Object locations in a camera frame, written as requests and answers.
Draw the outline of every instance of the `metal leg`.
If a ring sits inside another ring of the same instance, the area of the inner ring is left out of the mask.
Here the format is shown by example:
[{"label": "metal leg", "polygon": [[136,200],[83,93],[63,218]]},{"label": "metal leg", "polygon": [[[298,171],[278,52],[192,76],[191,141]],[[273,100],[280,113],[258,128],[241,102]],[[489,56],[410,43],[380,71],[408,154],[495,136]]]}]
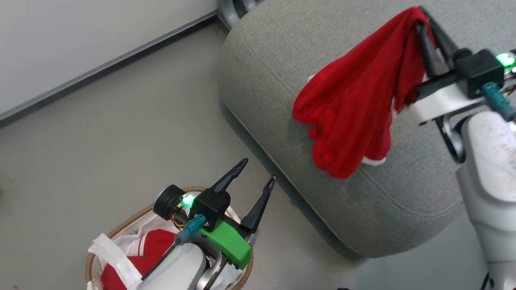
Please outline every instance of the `metal leg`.
[{"label": "metal leg", "polygon": [[219,1],[219,18],[229,28],[233,28],[240,20],[236,14],[233,0],[218,0]]},{"label": "metal leg", "polygon": [[251,12],[256,9],[256,1],[255,0],[242,0],[244,7],[246,7],[247,12]]}]

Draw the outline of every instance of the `red cloth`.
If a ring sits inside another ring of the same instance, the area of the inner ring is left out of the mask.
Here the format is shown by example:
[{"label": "red cloth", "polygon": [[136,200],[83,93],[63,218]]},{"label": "red cloth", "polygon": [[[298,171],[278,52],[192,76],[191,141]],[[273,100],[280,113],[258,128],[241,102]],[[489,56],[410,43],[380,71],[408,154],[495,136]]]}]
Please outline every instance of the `red cloth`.
[{"label": "red cloth", "polygon": [[428,25],[417,7],[398,14],[323,68],[299,93],[292,115],[315,126],[309,131],[315,139],[314,162],[331,176],[348,178],[364,156],[387,156],[393,96],[397,111],[415,102],[412,89],[425,74],[416,21]]},{"label": "red cloth", "polygon": [[[128,256],[129,261],[138,269],[143,276],[158,262],[161,256],[174,242],[175,234],[162,229],[149,231],[138,240],[139,256]],[[102,272],[101,281],[104,290],[127,290],[120,280],[118,273],[111,265],[106,265]]]},{"label": "red cloth", "polygon": [[[127,258],[143,276],[158,262],[161,256],[162,255],[130,256]],[[118,273],[109,264],[104,268],[100,280],[102,281],[102,287],[104,290],[127,290],[124,283],[122,283],[122,280],[120,280]]]}]

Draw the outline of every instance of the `fabric upholstery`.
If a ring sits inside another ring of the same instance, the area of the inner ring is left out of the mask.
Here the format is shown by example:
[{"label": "fabric upholstery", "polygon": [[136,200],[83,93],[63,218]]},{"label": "fabric upholstery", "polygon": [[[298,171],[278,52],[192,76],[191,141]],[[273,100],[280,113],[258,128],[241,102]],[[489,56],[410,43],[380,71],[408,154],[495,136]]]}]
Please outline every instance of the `fabric upholstery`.
[{"label": "fabric upholstery", "polygon": [[315,168],[308,127],[292,107],[308,76],[420,4],[460,46],[516,48],[512,0],[267,0],[224,44],[220,97],[328,227],[364,256],[407,251],[453,221],[462,209],[457,165],[433,123],[418,126],[401,114],[385,164],[331,178]]}]

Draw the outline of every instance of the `white strap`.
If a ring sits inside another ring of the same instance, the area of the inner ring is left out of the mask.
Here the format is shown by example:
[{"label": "white strap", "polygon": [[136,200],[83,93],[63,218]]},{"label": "white strap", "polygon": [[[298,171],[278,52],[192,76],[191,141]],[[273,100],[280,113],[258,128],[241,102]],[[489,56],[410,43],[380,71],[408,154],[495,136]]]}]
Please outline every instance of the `white strap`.
[{"label": "white strap", "polygon": [[129,261],[117,244],[105,234],[101,234],[93,240],[93,245],[88,249],[88,252],[101,257],[111,265],[127,290],[135,290],[141,284],[141,274],[138,269]]}]

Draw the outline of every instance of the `cable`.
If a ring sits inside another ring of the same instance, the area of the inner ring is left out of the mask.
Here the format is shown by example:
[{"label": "cable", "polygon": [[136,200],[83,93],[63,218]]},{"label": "cable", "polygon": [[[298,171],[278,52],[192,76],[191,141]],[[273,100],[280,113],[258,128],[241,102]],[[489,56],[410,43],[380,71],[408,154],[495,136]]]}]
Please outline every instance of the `cable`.
[{"label": "cable", "polygon": [[177,220],[173,214],[170,214],[169,216],[170,216],[170,220],[172,221],[174,226],[176,228],[178,228],[179,230],[182,229],[185,226],[184,224],[180,223],[180,221]]},{"label": "cable", "polygon": [[482,282],[482,287],[480,288],[480,290],[486,290],[488,281],[489,281],[489,272],[487,272],[486,277],[484,278],[484,281]]},{"label": "cable", "polygon": [[179,231],[174,237],[174,243],[168,248],[168,250],[163,254],[163,256],[159,259],[159,261],[154,265],[143,277],[141,280],[144,281],[149,277],[149,275],[156,270],[156,268],[170,255],[170,253],[180,245],[184,245],[188,241],[190,241],[191,237],[197,233],[206,223],[206,217],[197,214],[195,218],[193,218],[186,226],[184,226],[182,231]]},{"label": "cable", "polygon": [[156,265],[152,266],[152,268],[147,272],[147,274],[141,277],[142,281],[145,281],[147,277],[170,255],[170,253],[179,245],[179,240],[175,240],[172,245],[168,248],[168,250],[163,254],[163,256],[158,260]]}]

